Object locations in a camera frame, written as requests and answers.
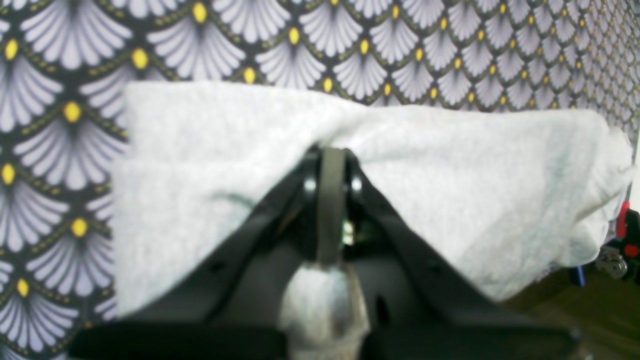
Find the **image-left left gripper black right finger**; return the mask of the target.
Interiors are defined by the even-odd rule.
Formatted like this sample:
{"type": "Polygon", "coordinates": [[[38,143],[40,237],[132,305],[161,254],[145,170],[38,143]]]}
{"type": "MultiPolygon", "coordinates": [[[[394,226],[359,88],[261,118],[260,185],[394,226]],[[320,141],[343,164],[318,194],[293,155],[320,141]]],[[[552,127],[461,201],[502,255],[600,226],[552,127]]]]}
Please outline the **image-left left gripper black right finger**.
{"type": "Polygon", "coordinates": [[[359,360],[576,360],[581,332],[496,304],[462,276],[338,151],[346,223],[342,258],[355,271],[369,330],[359,360]]]}

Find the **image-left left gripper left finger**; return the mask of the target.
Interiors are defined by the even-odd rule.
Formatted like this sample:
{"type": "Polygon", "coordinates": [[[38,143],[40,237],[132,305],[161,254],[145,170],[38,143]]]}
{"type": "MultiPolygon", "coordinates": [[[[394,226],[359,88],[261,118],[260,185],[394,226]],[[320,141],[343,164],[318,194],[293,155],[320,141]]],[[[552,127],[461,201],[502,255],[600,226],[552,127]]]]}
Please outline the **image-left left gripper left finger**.
{"type": "Polygon", "coordinates": [[[247,220],[158,299],[80,332],[74,360],[287,360],[282,301],[302,264],[332,263],[332,150],[314,146],[247,220]]]}

